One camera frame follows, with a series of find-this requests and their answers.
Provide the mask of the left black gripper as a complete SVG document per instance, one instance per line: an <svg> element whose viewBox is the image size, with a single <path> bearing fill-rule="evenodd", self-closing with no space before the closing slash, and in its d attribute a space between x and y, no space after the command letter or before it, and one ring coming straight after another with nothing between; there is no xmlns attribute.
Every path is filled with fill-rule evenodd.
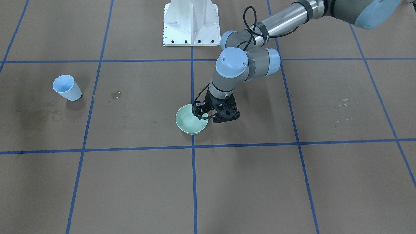
<svg viewBox="0 0 416 234"><path fill-rule="evenodd" d="M233 94L226 92L217 98L211 94L210 89L206 92L204 102L205 113L215 111L217 114L233 114Z"/></svg>

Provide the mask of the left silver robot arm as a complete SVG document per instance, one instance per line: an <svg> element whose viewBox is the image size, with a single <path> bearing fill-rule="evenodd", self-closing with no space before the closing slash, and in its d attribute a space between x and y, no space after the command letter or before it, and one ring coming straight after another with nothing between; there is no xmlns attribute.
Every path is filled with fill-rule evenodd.
<svg viewBox="0 0 416 234"><path fill-rule="evenodd" d="M254 18L243 31L227 31L220 39L221 54L204 101L194 101L192 113L215 122L240 116L233 91L254 78L275 74L281 66L276 49L264 49L271 39L293 33L301 25L330 16L358 28L373 29L385 22L398 7L398 0L294 0L285 9L264 20Z"/></svg>

